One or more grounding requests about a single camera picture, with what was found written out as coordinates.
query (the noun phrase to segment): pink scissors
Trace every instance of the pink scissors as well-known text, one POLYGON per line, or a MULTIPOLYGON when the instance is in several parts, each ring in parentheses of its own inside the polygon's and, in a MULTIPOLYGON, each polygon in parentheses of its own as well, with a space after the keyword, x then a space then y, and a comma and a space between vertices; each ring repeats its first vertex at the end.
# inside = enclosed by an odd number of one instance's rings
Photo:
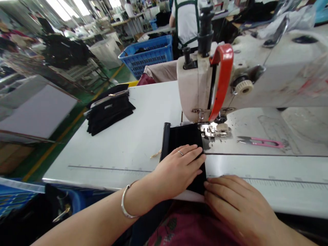
POLYGON ((253 144, 253 145, 273 147, 273 148, 283 148, 284 147, 284 144, 282 142, 273 141, 273 140, 269 140, 269 139, 242 137, 242 136, 238 136, 238 138, 242 139, 242 140, 238 140, 238 142, 241 142, 243 144, 253 144))

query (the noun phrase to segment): window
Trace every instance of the window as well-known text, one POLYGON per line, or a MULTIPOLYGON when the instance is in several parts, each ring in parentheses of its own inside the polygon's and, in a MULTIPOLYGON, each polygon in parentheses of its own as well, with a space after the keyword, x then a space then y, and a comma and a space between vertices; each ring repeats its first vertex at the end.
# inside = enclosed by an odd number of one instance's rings
MULTIPOLYGON (((64 21, 71 19, 67 12, 71 16, 75 16, 77 18, 79 17, 78 14, 64 0, 47 0, 47 2, 64 21)), ((74 0, 74 3, 79 8, 79 11, 83 16, 90 14, 82 0, 74 0)))
POLYGON ((116 8, 116 7, 121 6, 120 0, 109 0, 109 3, 112 6, 112 8, 116 8))
POLYGON ((73 1, 83 16, 90 14, 89 10, 86 8, 82 0, 73 0, 73 1))

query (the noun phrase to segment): bracelet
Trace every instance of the bracelet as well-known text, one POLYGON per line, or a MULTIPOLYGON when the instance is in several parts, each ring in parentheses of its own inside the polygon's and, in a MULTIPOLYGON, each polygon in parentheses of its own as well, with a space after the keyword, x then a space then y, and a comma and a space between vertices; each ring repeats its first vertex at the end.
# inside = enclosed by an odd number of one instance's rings
POLYGON ((123 214, 124 214, 126 217, 130 218, 130 219, 134 219, 134 218, 139 218, 139 217, 140 217, 140 216, 133 216, 133 215, 129 214, 129 213, 125 210, 125 208, 124 208, 124 197, 125 197, 126 191, 131 187, 131 185, 133 185, 133 183, 132 183, 132 184, 129 184, 129 185, 125 188, 125 190, 124 190, 124 192, 123 192, 123 196, 122 196, 122 201, 121 201, 121 208, 122 208, 123 214))

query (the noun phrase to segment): blue basket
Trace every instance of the blue basket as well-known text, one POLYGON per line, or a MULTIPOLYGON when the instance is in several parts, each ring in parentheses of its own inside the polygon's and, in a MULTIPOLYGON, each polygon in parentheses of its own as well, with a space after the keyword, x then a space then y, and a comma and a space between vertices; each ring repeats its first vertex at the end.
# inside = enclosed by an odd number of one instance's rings
MULTIPOLYGON (((74 186, 66 186, 62 184, 52 184, 62 191, 67 191, 72 200, 73 214, 83 210, 98 200, 111 194, 111 191, 93 190, 74 186)), ((37 193, 31 191, 20 190, 0 185, 0 217, 10 213, 12 209, 23 207, 37 193)))
POLYGON ((119 59, 128 67, 136 79, 140 79, 145 66, 173 60, 172 36, 166 35, 141 43, 131 44, 119 55, 119 59), (136 54, 143 48, 145 51, 136 54))
POLYGON ((157 24, 156 24, 156 19, 150 20, 149 23, 151 25, 151 28, 153 29, 153 31, 157 30, 157 24))

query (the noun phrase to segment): factory floor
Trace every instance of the factory floor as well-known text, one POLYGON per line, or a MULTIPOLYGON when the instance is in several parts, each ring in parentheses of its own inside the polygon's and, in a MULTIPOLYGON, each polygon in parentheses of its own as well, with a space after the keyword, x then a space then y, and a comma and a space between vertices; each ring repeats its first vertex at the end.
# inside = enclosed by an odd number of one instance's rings
MULTIPOLYGON (((133 74, 122 64, 119 68, 113 68, 105 71, 107 76, 114 78, 119 83, 135 81, 133 74)), ((70 114, 63 120, 56 131, 50 137, 50 140, 57 143, 38 143, 35 144, 35 150, 20 164, 20 166, 11 174, 11 178, 22 178, 25 182, 40 181, 44 173, 48 170, 65 145, 73 137, 74 133, 79 129, 85 117, 85 105, 92 99, 96 98, 102 91, 113 84, 105 83, 95 91, 94 95, 89 93, 76 91, 73 93, 81 102, 77 103, 70 114)))

